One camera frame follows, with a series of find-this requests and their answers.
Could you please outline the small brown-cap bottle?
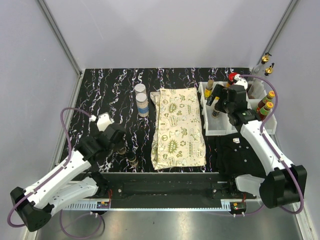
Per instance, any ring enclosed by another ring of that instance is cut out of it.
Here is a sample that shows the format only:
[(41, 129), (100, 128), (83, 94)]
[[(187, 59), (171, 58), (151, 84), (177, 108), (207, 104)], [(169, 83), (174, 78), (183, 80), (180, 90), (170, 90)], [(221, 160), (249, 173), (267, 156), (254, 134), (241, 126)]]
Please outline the small brown-cap bottle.
[(208, 99), (211, 96), (212, 90), (213, 90), (213, 84), (214, 84), (214, 81), (212, 79), (209, 79), (204, 90), (205, 99)]

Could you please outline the white compartment organizer bin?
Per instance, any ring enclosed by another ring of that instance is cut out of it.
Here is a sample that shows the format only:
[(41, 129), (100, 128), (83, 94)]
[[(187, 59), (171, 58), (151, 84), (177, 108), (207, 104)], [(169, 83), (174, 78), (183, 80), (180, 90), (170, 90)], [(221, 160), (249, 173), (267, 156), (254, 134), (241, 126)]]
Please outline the white compartment organizer bin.
[[(204, 118), (203, 129), (205, 130), (205, 135), (206, 136), (224, 136), (224, 135), (236, 133), (237, 130), (234, 126), (230, 124), (227, 114), (220, 113), (218, 117), (212, 116), (214, 105), (216, 104), (216, 102), (218, 102), (218, 100), (215, 99), (211, 106), (206, 105), (207, 99), (205, 99), (204, 93), (207, 87), (207, 83), (208, 82), (200, 82), (198, 86), (198, 92), (200, 93), (199, 101), (202, 107), (201, 114), (203, 115), (203, 118)], [(214, 81), (212, 90), (217, 84), (226, 86), (226, 82), (224, 81)], [(249, 109), (255, 110), (261, 99), (259, 98), (249, 99), (248, 97), (246, 97), (247, 107)], [(265, 123), (264, 128), (269, 135), (274, 135), (276, 133), (277, 120), (274, 115), (272, 115), (271, 118)]]

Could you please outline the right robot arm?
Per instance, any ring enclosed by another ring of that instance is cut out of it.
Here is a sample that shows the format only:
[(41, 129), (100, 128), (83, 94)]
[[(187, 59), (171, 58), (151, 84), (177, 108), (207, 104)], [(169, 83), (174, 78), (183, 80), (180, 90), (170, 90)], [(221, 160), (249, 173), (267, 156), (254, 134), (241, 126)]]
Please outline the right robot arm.
[(260, 197), (269, 208), (300, 203), (304, 207), (304, 189), (307, 171), (302, 165), (294, 165), (278, 148), (264, 128), (264, 123), (254, 109), (248, 108), (247, 92), (242, 85), (225, 87), (217, 84), (207, 99), (207, 106), (227, 114), (229, 122), (250, 144), (259, 158), (266, 177), (251, 174), (239, 175), (227, 185), (228, 195), (239, 198), (250, 193)]

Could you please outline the black folded shirt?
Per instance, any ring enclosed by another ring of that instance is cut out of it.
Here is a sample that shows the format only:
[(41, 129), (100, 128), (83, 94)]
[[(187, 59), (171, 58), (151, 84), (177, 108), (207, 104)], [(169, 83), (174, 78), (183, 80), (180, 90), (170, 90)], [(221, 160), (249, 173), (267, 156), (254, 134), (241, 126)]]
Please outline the black folded shirt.
[(265, 178), (265, 169), (249, 142), (240, 134), (232, 133), (208, 138), (212, 162), (223, 175), (237, 177), (252, 175)]

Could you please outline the gold-top glass oil bottle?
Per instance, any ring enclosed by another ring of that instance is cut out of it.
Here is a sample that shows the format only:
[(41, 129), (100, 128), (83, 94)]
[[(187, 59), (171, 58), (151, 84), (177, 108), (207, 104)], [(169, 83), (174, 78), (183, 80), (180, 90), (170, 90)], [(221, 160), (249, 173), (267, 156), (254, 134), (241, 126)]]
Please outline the gold-top glass oil bottle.
[(269, 52), (266, 52), (262, 57), (260, 62), (252, 68), (250, 74), (253, 76), (268, 76), (272, 73), (272, 68), (274, 63), (269, 64), (270, 57), (272, 55)]

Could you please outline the grey-lid spice jar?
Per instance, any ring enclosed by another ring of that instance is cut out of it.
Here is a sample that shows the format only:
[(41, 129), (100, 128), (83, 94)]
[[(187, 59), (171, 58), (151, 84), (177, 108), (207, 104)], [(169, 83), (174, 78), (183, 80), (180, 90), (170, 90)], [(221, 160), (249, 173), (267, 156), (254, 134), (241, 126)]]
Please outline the grey-lid spice jar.
[(143, 93), (145, 95), (147, 94), (146, 86), (142, 83), (138, 83), (137, 85), (135, 85), (134, 91), (136, 95), (140, 93)]

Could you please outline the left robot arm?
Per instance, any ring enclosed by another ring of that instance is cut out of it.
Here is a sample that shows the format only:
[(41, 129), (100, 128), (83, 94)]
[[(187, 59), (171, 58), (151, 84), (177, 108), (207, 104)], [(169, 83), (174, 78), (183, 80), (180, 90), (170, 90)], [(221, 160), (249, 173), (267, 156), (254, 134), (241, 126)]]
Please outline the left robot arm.
[(22, 225), (35, 232), (68, 205), (87, 197), (103, 198), (109, 190), (108, 182), (98, 171), (74, 185), (69, 183), (97, 161), (121, 150), (125, 134), (123, 127), (111, 123), (98, 134), (80, 139), (71, 154), (43, 178), (26, 188), (14, 188), (10, 192), (12, 210)]

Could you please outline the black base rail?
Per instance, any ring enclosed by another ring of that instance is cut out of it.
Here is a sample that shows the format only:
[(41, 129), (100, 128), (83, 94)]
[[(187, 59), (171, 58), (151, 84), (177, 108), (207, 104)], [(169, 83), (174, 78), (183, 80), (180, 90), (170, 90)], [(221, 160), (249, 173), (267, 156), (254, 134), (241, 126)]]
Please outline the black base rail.
[(217, 172), (103, 173), (113, 211), (229, 211), (231, 202), (255, 200)]

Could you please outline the blue-label spice jar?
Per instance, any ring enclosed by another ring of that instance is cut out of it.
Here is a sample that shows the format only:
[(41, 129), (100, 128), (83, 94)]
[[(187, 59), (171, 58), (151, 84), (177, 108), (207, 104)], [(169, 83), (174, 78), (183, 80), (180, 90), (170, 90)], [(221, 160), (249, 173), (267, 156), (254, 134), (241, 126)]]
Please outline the blue-label spice jar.
[(145, 93), (138, 93), (135, 97), (138, 114), (141, 117), (147, 117), (149, 115), (148, 98)]

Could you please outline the yellow-cap sauce bottle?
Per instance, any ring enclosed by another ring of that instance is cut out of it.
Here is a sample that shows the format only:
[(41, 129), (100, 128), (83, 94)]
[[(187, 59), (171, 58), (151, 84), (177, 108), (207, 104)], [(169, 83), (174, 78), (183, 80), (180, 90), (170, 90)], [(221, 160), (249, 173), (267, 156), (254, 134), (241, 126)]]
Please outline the yellow-cap sauce bottle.
[(261, 108), (263, 108), (267, 102), (272, 102), (274, 97), (275, 97), (275, 92), (272, 90), (269, 91), (267, 95), (258, 103), (256, 107), (256, 111), (258, 112)]
[(274, 107), (274, 104), (270, 101), (266, 102), (265, 105), (260, 108), (257, 112), (258, 116), (260, 117), (261, 121), (263, 121)]

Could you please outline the red-lid chili jar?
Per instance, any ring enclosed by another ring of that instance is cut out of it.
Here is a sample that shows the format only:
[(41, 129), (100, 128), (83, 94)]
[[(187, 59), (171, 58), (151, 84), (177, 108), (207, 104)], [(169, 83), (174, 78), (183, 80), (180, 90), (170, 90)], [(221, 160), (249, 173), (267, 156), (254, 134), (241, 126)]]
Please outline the red-lid chili jar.
[(238, 80), (236, 79), (239, 76), (238, 73), (232, 72), (228, 75), (226, 87), (229, 88), (230, 86), (234, 85)]

